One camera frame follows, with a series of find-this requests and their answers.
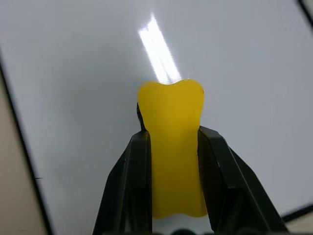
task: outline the black edge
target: black edge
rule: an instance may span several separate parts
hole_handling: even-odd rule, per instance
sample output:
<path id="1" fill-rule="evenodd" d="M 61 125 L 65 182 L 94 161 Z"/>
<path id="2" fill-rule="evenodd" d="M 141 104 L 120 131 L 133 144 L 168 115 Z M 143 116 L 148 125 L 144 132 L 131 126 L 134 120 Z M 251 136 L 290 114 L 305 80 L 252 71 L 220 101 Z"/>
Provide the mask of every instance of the black edge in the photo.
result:
<path id="1" fill-rule="evenodd" d="M 292 220 L 298 219 L 311 212 L 313 212 L 313 204 L 310 204 L 308 206 L 302 207 L 301 209 L 298 209 L 296 211 L 283 215 L 282 219 L 285 223 L 288 223 Z"/>
<path id="2" fill-rule="evenodd" d="M 45 205 L 44 205 L 44 202 L 42 200 L 41 193 L 40 193 L 40 190 L 38 188 L 38 185 L 36 183 L 35 174 L 34 174 L 34 171 L 33 171 L 32 165 L 31 165 L 30 157 L 29 157 L 29 154 L 27 152 L 26 144 L 24 142 L 22 131 L 21 131 L 20 125 L 19 125 L 19 121 L 18 121 L 16 112 L 15 112 L 15 109 L 14 109 L 14 105 L 13 105 L 13 102 L 12 102 L 12 99 L 11 99 L 11 96 L 10 96 L 8 84 L 7 84 L 7 82 L 5 81 L 5 78 L 4 78 L 4 70 L 3 70 L 3 67 L 2 67 L 2 60 L 1 60 L 1 58 L 0 58 L 0 76 L 1 76 L 4 88 L 5 88 L 6 95 L 8 97 L 8 102 L 9 102 L 9 105 L 10 105 L 10 108 L 11 108 L 11 114 L 12 114 L 13 119 L 14 119 L 15 127 L 16 127 L 16 129 L 18 131 L 20 143 L 22 145 L 23 154 L 25 155 L 25 159 L 26 159 L 26 162 L 27 162 L 28 172 L 30 174 L 30 178 L 31 178 L 31 181 L 32 181 L 35 193 L 36 193 L 36 197 L 37 197 L 37 200 L 39 202 L 41 215 L 42 215 L 44 223 L 45 223 L 45 228 L 46 228 L 46 231 L 47 231 L 47 233 L 49 235 L 53 235 L 52 229 L 51 229 L 51 225 L 50 225 L 50 222 L 49 222 L 46 210 L 45 210 Z"/>
<path id="3" fill-rule="evenodd" d="M 313 16 L 309 13 L 306 4 L 304 3 L 304 0 L 298 0 L 297 3 L 302 13 L 304 14 L 304 17 L 307 19 L 307 22 L 310 25 L 311 30 L 313 30 Z"/>

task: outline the yellow rubber piece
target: yellow rubber piece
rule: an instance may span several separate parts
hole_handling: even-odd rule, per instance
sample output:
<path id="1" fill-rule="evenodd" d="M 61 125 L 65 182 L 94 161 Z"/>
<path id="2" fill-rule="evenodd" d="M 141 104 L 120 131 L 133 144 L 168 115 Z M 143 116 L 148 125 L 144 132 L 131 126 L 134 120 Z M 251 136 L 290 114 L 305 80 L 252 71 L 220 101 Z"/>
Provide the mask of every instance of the yellow rubber piece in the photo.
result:
<path id="1" fill-rule="evenodd" d="M 145 83 L 138 94 L 151 137 L 152 214 L 207 214 L 198 167 L 198 138 L 204 92 L 194 80 L 172 85 Z"/>

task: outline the yellow object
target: yellow object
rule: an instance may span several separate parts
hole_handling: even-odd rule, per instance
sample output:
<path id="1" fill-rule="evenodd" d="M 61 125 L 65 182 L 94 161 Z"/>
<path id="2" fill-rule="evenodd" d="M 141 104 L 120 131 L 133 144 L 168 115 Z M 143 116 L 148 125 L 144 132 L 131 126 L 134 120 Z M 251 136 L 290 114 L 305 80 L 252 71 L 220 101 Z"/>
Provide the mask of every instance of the yellow object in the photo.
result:
<path id="1" fill-rule="evenodd" d="M 194 80 L 147 82 L 139 91 L 139 108 L 151 137 L 154 218 L 207 214 L 197 156 L 203 100 L 203 89 Z"/>

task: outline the white backdrop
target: white backdrop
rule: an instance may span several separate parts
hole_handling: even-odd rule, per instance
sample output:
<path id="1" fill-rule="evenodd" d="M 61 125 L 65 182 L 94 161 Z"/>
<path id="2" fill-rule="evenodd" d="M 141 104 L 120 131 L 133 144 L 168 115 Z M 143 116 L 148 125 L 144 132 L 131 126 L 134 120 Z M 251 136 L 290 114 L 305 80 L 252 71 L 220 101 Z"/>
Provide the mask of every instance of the white backdrop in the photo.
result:
<path id="1" fill-rule="evenodd" d="M 156 76 L 137 31 L 154 14 L 201 124 L 256 172 L 280 213 L 313 200 L 313 35 L 292 0 L 2 0 L 0 48 L 54 230 L 90 234 L 106 177 Z M 156 231 L 209 230 L 177 215 Z"/>

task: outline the beige wall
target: beige wall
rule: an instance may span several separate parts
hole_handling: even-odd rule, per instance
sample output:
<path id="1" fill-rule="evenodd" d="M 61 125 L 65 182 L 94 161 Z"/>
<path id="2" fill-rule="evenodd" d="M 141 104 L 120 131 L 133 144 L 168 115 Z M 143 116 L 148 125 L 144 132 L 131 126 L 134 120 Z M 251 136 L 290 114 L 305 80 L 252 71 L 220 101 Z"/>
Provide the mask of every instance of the beige wall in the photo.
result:
<path id="1" fill-rule="evenodd" d="M 46 234 L 1 77 L 0 234 Z"/>

